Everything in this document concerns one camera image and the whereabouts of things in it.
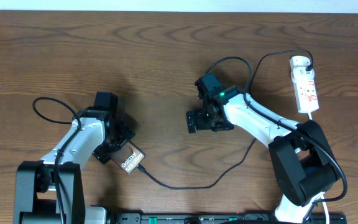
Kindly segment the white power strip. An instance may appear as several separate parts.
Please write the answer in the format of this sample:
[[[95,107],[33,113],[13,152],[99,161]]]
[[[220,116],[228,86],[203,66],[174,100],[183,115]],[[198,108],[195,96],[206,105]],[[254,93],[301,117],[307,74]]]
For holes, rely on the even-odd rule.
[[[309,68],[309,65],[311,65],[311,60],[305,56],[297,55],[290,59],[291,70],[294,67],[306,67],[306,70],[310,71],[312,68]],[[319,109],[314,79],[293,83],[293,86],[299,113],[311,114]]]

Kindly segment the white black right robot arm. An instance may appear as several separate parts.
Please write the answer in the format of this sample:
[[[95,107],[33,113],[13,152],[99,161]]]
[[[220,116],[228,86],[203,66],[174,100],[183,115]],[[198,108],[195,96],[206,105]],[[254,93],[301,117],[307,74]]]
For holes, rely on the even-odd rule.
[[[238,126],[268,148],[283,194],[274,212],[277,221],[307,222],[315,205],[330,201],[324,194],[339,180],[343,191],[332,200],[346,195],[346,177],[317,122],[281,117],[238,86],[201,87],[198,95],[203,107],[186,112],[189,133],[229,131]]]

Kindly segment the white USB charger adapter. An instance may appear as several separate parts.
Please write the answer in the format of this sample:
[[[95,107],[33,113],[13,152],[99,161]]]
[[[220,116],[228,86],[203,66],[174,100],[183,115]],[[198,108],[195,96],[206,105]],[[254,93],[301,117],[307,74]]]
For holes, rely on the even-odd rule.
[[[306,67],[294,67],[291,70],[291,80],[293,83],[303,82],[314,79],[314,70],[306,70]]]

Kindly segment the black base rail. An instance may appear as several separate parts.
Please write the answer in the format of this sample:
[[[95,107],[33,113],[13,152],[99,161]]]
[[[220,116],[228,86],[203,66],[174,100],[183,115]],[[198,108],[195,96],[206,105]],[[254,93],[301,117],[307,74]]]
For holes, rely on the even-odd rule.
[[[107,220],[111,224],[186,224],[186,223],[307,223],[347,224],[343,214],[315,213],[306,217],[276,215],[270,212],[250,213],[115,213]]]

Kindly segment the Galaxy S25 Ultra smartphone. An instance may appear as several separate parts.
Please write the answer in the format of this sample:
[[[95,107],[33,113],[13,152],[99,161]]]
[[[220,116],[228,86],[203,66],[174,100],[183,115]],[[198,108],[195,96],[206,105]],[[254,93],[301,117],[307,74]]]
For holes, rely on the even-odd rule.
[[[131,174],[144,158],[145,153],[131,141],[128,141],[120,150],[110,156],[110,159],[126,174]]]

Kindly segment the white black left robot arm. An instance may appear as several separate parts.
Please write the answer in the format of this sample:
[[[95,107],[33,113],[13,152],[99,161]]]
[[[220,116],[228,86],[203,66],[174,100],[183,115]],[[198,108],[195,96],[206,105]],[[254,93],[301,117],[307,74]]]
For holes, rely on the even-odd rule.
[[[87,206],[81,171],[91,156],[105,164],[135,136],[114,109],[77,112],[62,140],[38,161],[17,168],[14,223],[114,223],[102,206]]]

